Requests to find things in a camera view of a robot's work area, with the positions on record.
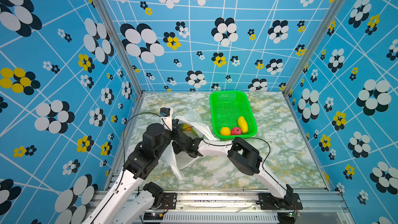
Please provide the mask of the left aluminium corner post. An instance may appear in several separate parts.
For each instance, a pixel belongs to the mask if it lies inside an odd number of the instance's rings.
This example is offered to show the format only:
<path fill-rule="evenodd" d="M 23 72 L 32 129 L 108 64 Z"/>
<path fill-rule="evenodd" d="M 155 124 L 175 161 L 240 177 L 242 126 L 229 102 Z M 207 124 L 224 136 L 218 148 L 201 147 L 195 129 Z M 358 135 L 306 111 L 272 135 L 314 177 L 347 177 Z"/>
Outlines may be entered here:
<path fill-rule="evenodd" d="M 106 4 L 104 0 L 94 0 L 96 3 L 96 9 L 98 11 L 98 14 L 105 25 L 105 28 L 110 36 L 110 39 L 113 42 L 113 45 L 115 47 L 115 50 L 117 51 L 121 63 L 126 70 L 126 73 L 128 74 L 131 83 L 138 95 L 138 98 L 142 97 L 143 95 L 143 89 L 138 81 L 138 78 L 135 75 L 135 72 L 132 69 L 132 64 L 127 56 L 127 53 L 122 45 L 122 41 L 117 33 L 116 27 L 112 22 L 111 16 L 107 10 Z"/>

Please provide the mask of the yellow lemon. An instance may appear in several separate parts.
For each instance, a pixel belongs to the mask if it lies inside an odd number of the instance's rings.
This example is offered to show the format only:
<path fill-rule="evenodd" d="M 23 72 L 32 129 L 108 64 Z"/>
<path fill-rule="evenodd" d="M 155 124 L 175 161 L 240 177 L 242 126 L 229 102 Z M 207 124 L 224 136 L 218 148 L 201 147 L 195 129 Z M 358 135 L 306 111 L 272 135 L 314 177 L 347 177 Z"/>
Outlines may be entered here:
<path fill-rule="evenodd" d="M 230 136 L 231 135 L 231 129 L 228 127 L 222 127 L 220 130 L 220 134 L 222 136 Z"/>

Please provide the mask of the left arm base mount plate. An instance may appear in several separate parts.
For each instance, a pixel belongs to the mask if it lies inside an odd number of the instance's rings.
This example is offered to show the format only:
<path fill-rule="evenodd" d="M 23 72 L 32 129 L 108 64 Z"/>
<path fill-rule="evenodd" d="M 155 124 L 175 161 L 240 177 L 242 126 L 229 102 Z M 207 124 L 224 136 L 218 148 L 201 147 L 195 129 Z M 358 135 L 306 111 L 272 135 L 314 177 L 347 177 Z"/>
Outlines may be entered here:
<path fill-rule="evenodd" d="M 154 198 L 152 209 L 170 210 L 176 209 L 177 193 L 164 192 Z"/>

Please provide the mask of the left circuit board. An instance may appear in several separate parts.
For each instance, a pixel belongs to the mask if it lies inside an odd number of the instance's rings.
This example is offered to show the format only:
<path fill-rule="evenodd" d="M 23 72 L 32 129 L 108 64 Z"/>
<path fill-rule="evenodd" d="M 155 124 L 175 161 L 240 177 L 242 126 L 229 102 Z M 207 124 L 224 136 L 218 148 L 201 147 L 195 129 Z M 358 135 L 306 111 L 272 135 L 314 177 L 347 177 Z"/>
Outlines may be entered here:
<path fill-rule="evenodd" d="M 144 220 L 145 221 L 155 221 L 155 220 L 162 221 L 163 214 L 162 213 L 145 213 Z"/>

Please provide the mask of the aluminium front rail frame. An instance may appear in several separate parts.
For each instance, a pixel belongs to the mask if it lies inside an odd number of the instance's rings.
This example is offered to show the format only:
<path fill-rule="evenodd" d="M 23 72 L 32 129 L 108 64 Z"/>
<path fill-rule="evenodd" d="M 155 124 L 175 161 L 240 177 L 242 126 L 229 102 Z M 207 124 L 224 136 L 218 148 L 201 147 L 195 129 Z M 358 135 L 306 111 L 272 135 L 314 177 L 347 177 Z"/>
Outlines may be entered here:
<path fill-rule="evenodd" d="M 260 190 L 179 191 L 176 209 L 152 209 L 154 198 L 162 194 L 149 191 L 133 193 L 111 224 L 279 224 L 278 213 L 293 213 L 295 224 L 353 224 L 343 196 L 338 191 L 295 189 L 302 210 L 262 210 L 256 204 Z M 105 197 L 98 193 L 87 209 L 91 214 Z M 145 221 L 145 213 L 162 213 L 163 220 Z"/>

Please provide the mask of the white plastic bag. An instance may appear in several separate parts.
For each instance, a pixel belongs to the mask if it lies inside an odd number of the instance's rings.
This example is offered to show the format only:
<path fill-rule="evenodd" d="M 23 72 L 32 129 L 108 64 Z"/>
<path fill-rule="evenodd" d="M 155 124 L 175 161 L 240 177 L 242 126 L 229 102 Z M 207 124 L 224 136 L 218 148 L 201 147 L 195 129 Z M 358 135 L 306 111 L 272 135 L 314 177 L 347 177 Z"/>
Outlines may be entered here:
<path fill-rule="evenodd" d="M 201 153 L 199 153 L 200 145 L 205 142 L 214 143 L 220 140 L 212 134 L 209 126 L 203 122 L 198 112 L 191 107 L 182 116 L 178 115 L 174 119 L 171 116 L 167 116 L 162 117 L 162 120 L 165 121 L 163 125 L 166 128 L 170 127 L 172 129 L 172 138 L 161 158 L 170 167 L 174 175 L 179 180 L 183 180 L 184 174 L 180 170 L 190 166 L 201 156 Z M 176 155 L 181 152 L 184 152 L 191 160 L 187 164 L 179 166 Z"/>

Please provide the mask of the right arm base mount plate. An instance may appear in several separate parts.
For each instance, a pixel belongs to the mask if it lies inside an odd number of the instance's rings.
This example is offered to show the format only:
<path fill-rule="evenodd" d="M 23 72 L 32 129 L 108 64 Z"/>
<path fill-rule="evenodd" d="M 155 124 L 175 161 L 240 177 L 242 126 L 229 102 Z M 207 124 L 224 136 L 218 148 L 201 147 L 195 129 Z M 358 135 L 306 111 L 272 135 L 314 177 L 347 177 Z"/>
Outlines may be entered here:
<path fill-rule="evenodd" d="M 258 194 L 259 200 L 256 201 L 262 210 L 302 210 L 302 201 L 298 194 L 288 195 L 288 199 L 274 197 L 271 193 Z"/>

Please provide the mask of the yellow mango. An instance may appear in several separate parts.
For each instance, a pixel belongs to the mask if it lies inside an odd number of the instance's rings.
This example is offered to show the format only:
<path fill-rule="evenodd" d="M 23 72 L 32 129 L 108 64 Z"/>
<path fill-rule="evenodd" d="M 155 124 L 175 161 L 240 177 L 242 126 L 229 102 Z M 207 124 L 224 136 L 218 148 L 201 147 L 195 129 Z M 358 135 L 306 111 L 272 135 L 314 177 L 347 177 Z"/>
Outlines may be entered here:
<path fill-rule="evenodd" d="M 238 127 L 240 128 L 242 134 L 246 134 L 249 130 L 248 123 L 243 116 L 238 118 Z"/>

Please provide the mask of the green plastic basket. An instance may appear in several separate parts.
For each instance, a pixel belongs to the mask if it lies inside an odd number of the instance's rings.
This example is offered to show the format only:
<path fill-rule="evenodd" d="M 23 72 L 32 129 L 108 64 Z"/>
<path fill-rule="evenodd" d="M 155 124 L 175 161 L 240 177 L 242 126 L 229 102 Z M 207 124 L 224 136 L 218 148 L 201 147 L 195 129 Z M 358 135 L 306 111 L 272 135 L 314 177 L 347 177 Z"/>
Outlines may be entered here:
<path fill-rule="evenodd" d="M 246 93 L 241 91 L 216 91 L 210 94 L 210 112 L 214 134 L 221 140 L 234 139 L 234 135 L 222 135 L 222 128 L 238 127 L 239 117 L 244 117 L 248 131 L 240 135 L 241 138 L 255 136 L 258 127 Z"/>

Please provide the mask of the red dragon fruit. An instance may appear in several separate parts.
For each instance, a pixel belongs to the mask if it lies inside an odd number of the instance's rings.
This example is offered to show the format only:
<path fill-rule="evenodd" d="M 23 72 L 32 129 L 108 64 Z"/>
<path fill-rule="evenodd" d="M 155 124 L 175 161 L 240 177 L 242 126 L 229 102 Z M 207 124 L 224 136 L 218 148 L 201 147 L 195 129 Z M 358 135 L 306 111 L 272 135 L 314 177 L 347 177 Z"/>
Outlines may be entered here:
<path fill-rule="evenodd" d="M 239 127 L 234 127 L 231 130 L 231 135 L 242 135 L 242 130 Z"/>

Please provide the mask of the aluminium corner post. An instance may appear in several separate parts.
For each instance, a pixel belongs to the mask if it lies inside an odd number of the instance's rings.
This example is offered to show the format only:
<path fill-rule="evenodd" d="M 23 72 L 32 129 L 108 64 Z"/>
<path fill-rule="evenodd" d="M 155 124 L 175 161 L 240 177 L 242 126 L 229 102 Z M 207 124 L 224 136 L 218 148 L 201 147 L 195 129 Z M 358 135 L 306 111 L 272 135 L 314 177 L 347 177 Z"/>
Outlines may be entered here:
<path fill-rule="evenodd" d="M 98 14 L 105 25 L 105 28 L 110 36 L 110 39 L 113 42 L 113 45 L 115 47 L 115 50 L 117 51 L 121 63 L 126 70 L 126 73 L 128 74 L 131 83 L 138 95 L 138 98 L 142 97 L 143 95 L 143 89 L 138 81 L 138 78 L 135 75 L 135 72 L 132 69 L 132 64 L 127 56 L 127 53 L 122 45 L 122 41 L 117 33 L 116 27 L 112 22 L 111 16 L 107 10 L 106 4 L 104 0 L 94 0 L 96 3 L 96 9 L 98 11 Z"/>
<path fill-rule="evenodd" d="M 293 74 L 291 75 L 289 81 L 287 82 L 286 88 L 283 91 L 284 97 L 288 97 L 288 94 L 293 89 L 293 86 L 299 80 L 299 76 L 300 76 L 304 66 L 311 59 L 313 53 L 316 51 L 317 47 L 319 46 L 320 42 L 322 41 L 323 37 L 325 36 L 329 25 L 335 19 L 336 15 L 339 13 L 339 11 L 342 8 L 342 6 L 344 5 L 345 1 L 346 0 L 334 0 L 334 2 L 329 7 L 323 20 L 321 21 L 319 27 L 317 28 L 314 36 L 312 37 L 304 56 L 298 62 Z"/>

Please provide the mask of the right circuit board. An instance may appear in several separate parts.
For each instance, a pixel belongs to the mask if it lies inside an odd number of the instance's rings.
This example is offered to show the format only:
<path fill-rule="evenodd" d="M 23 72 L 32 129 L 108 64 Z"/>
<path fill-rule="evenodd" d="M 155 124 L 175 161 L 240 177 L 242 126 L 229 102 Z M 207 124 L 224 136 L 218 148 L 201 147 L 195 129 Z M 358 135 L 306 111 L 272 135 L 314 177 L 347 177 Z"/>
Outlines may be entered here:
<path fill-rule="evenodd" d="M 295 224 L 297 219 L 300 219 L 300 217 L 297 217 L 293 213 L 278 213 L 280 224 Z"/>

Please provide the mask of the circuit board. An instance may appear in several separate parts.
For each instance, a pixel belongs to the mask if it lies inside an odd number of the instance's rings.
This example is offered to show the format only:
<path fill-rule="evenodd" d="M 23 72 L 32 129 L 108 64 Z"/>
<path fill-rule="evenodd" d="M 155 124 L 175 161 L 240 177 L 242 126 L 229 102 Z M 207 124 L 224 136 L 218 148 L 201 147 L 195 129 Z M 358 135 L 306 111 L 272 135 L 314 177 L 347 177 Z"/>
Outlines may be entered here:
<path fill-rule="evenodd" d="M 293 213 L 278 213 L 280 224 L 295 224 L 297 219 L 300 219 L 300 217 L 297 217 Z"/>
<path fill-rule="evenodd" d="M 162 221 L 163 214 L 162 213 L 145 213 L 144 220 L 145 221 L 155 221 L 155 220 Z"/>

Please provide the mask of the yellow banana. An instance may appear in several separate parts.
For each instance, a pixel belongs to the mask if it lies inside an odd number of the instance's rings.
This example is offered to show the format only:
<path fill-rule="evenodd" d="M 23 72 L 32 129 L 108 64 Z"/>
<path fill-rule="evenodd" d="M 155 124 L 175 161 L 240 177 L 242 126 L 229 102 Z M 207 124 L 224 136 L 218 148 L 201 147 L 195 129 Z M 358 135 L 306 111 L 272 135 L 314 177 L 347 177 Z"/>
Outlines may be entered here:
<path fill-rule="evenodd" d="M 190 126 L 189 124 L 181 124 L 180 125 L 180 130 L 181 131 L 191 131 L 192 130 L 192 126 Z"/>

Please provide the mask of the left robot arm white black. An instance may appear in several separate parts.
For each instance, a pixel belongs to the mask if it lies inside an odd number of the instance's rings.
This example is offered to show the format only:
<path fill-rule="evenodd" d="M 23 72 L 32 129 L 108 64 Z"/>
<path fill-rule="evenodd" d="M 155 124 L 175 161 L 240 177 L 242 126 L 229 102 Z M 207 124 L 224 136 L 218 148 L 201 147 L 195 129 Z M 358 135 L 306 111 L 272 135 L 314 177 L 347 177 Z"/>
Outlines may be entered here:
<path fill-rule="evenodd" d="M 144 182 L 177 134 L 178 125 L 153 123 L 143 134 L 142 141 L 130 153 L 116 182 L 84 224 L 110 224 L 126 204 L 131 194 Z"/>

